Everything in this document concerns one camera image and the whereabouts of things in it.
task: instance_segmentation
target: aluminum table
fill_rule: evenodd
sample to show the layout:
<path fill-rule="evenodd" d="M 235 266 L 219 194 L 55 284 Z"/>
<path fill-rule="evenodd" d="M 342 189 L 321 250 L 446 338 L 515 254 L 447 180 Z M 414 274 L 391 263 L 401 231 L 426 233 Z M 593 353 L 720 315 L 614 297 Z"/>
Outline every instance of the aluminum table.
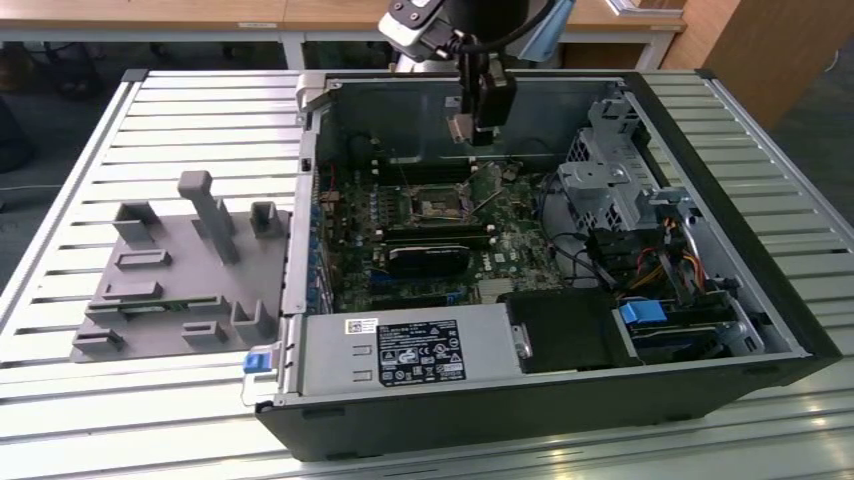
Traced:
<path fill-rule="evenodd" d="M 0 478 L 718 480 L 854 469 L 852 227 L 720 83 L 694 72 L 646 78 L 846 354 L 808 379 L 694 421 L 303 464 L 243 403 L 243 353 L 70 363 L 120 201 L 190 213 L 177 180 L 206 169 L 231 211 L 265 199 L 291 207 L 297 78 L 150 72 L 122 83 L 0 297 Z M 257 387 L 243 393 L 263 398 L 275 383 Z"/>

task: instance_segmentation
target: blue latch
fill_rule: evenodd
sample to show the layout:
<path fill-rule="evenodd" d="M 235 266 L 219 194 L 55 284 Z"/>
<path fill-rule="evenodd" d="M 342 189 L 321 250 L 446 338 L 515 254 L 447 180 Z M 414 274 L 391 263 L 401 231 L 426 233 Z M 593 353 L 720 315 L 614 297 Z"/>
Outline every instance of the blue latch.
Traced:
<path fill-rule="evenodd" d="M 668 315 L 658 300 L 629 302 L 620 307 L 620 314 L 626 324 L 666 322 Z"/>
<path fill-rule="evenodd" d="M 243 373 L 267 373 L 273 371 L 273 352 L 250 352 L 243 359 Z"/>

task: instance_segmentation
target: white label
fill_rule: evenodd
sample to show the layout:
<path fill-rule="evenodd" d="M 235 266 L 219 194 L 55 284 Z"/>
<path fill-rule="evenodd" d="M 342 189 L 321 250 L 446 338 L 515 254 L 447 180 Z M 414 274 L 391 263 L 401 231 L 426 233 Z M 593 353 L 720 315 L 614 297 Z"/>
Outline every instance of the white label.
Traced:
<path fill-rule="evenodd" d="M 239 28 L 278 28 L 279 24 L 277 23 L 259 23 L 259 22 L 241 22 L 238 23 Z"/>
<path fill-rule="evenodd" d="M 359 333 L 377 333 L 377 318 L 351 318 L 345 323 L 345 333 L 357 335 Z"/>
<path fill-rule="evenodd" d="M 459 372 L 462 369 L 463 369 L 462 363 L 449 363 L 446 365 L 439 365 L 437 367 L 437 370 L 441 370 L 442 372 Z"/>

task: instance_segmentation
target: warning label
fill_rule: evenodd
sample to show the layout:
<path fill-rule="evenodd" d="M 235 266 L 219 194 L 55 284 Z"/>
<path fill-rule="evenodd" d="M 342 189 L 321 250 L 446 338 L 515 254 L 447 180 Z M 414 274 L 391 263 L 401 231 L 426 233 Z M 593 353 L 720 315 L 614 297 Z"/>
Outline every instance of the warning label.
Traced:
<path fill-rule="evenodd" d="M 377 344 L 386 387 L 466 380 L 457 320 L 378 325 Z"/>

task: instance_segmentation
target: floor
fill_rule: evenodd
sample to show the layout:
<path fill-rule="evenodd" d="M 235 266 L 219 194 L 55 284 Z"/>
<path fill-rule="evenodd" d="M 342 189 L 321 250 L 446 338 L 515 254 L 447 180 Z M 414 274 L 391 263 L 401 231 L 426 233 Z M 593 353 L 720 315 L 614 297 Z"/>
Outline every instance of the floor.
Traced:
<path fill-rule="evenodd" d="M 167 48 L 169 57 L 158 58 L 144 44 L 104 46 L 95 64 L 106 88 L 91 100 L 63 100 L 44 80 L 34 82 L 27 91 L 3 95 L 38 144 L 39 154 L 19 170 L 0 174 L 0 199 L 6 202 L 0 213 L 0 289 L 51 207 L 59 190 L 51 185 L 62 185 L 66 179 L 124 70 L 285 68 L 275 44 L 258 45 L 251 50 L 242 48 L 235 59 L 223 56 L 217 44 L 178 44 Z M 846 94 L 852 91 L 854 41 L 842 49 L 838 65 L 816 81 L 772 135 L 830 202 L 854 222 L 854 169 L 849 165 L 854 151 L 854 98 Z M 27 185 L 47 187 L 3 190 Z"/>

